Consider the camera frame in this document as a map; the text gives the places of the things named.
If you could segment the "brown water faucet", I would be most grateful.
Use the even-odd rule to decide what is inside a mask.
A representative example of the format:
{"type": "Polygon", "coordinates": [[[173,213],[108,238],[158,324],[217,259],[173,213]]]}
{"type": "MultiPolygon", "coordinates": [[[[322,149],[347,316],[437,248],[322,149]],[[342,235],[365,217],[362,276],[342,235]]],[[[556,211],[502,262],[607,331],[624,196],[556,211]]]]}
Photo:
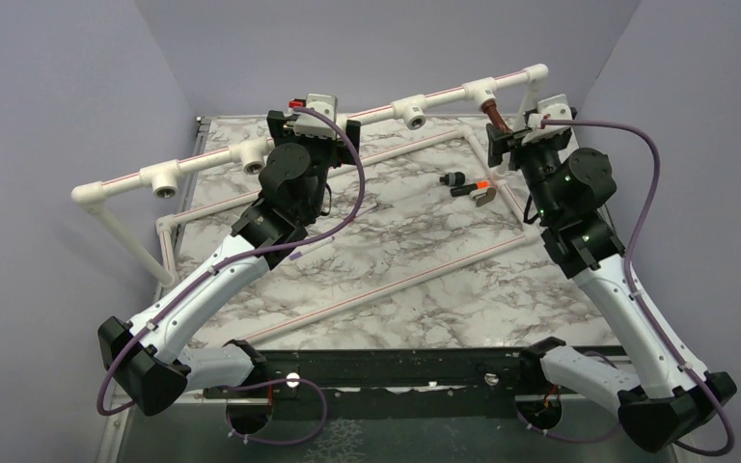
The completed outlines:
{"type": "Polygon", "coordinates": [[[490,98],[483,102],[480,105],[480,110],[483,112],[484,115],[487,116],[490,123],[498,130],[505,134],[510,134],[512,132],[507,122],[500,114],[497,107],[497,100],[495,98],[490,98]]]}

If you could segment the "white PVC pipe frame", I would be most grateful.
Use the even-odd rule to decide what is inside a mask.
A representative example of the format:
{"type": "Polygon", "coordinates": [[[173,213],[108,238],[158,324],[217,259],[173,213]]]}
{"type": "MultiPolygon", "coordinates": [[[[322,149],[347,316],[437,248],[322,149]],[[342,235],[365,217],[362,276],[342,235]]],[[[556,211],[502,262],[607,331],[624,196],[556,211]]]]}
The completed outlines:
{"type": "MultiPolygon", "coordinates": [[[[398,120],[410,130],[424,125],[427,119],[426,110],[453,102],[470,100],[478,107],[493,100],[498,90],[525,85],[527,87],[523,103],[530,101],[544,85],[549,68],[544,64],[532,65],[520,71],[499,77],[485,77],[464,83],[452,89],[429,95],[412,95],[393,101],[386,106],[361,111],[349,116],[339,114],[336,120],[339,125],[348,121],[363,125],[387,120],[398,120]]],[[[94,215],[98,222],[107,229],[127,251],[137,258],[144,267],[164,287],[177,284],[176,267],[165,260],[159,261],[143,248],[143,245],[127,233],[125,226],[116,221],[105,208],[105,202],[123,193],[149,188],[154,193],[166,189],[171,193],[178,191],[178,182],[185,177],[200,171],[230,163],[238,163],[248,175],[258,173],[264,167],[264,158],[273,149],[274,142],[269,137],[245,141],[220,150],[202,153],[182,160],[169,160],[146,166],[138,172],[111,180],[96,181],[76,186],[71,191],[71,198],[88,213],[94,215]]]]}

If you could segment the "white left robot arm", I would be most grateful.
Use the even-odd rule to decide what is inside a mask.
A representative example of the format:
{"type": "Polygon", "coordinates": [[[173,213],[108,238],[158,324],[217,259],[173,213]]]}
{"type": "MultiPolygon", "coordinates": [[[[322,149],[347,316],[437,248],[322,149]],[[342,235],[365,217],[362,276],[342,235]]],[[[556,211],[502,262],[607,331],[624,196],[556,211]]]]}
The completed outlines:
{"type": "Polygon", "coordinates": [[[274,147],[259,173],[261,190],[232,231],[190,276],[128,321],[107,318],[97,330],[106,375],[96,409],[112,416],[137,407],[147,416],[169,408],[182,394],[217,386],[254,395],[264,383],[259,352],[244,340],[220,348],[191,349],[199,329],[235,295],[273,270],[296,248],[330,237],[353,221],[365,192],[349,214],[317,236],[307,228],[326,215],[330,170],[365,171],[358,149],[361,122],[339,123],[321,110],[297,108],[266,117],[274,147]]]}

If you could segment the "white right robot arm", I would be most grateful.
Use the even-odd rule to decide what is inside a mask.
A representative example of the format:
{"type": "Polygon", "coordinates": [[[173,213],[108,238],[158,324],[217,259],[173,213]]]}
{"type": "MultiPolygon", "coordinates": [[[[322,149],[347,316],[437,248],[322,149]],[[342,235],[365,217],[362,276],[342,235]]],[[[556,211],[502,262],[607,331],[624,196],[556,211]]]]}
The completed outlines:
{"type": "Polygon", "coordinates": [[[520,172],[529,189],[545,250],[565,277],[601,312],[633,373],[596,361],[554,337],[524,349],[518,379],[529,392],[554,387],[576,392],[613,413],[640,448],[656,452],[718,416],[737,391],[730,375],[712,372],[679,339],[645,293],[623,244],[601,217],[616,192],[605,153],[578,148],[567,157],[572,130],[566,124],[505,131],[489,124],[487,162],[520,172]]]}

